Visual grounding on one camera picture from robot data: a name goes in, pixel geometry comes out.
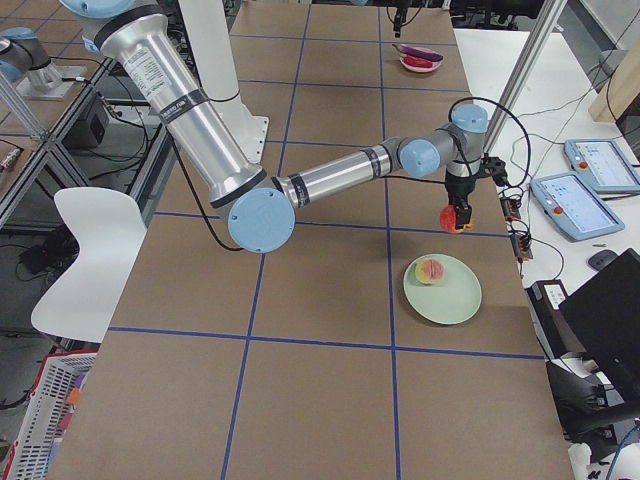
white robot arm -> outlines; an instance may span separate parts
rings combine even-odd
[[[166,35],[154,0],[60,0],[84,27],[88,50],[118,60],[209,186],[209,202],[247,250],[275,250],[290,237],[294,208],[404,169],[423,177],[447,166],[449,203],[470,220],[487,114],[465,104],[451,123],[425,138],[390,138],[310,170],[270,178],[250,163]]]

computer mouse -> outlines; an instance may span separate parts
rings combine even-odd
[[[595,255],[591,256],[587,263],[594,270],[602,270],[618,257],[618,254],[613,250],[600,250]]]

green plate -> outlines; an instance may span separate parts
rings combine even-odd
[[[416,279],[416,264],[432,258],[444,266],[444,279],[425,285]],[[482,289],[475,273],[457,258],[431,254],[416,258],[404,272],[404,293],[411,306],[424,318],[444,325],[469,320],[480,308]]]

screen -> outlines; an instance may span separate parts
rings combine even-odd
[[[635,187],[638,182],[609,142],[576,142],[576,148],[589,164],[599,185]]]
[[[572,175],[540,182],[581,233],[612,227],[616,222]]]
[[[640,400],[640,256],[628,249],[560,304],[565,320],[625,400]]]

peach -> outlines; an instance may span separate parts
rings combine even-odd
[[[416,263],[416,278],[420,283],[433,285],[444,278],[444,265],[433,258],[426,258]]]

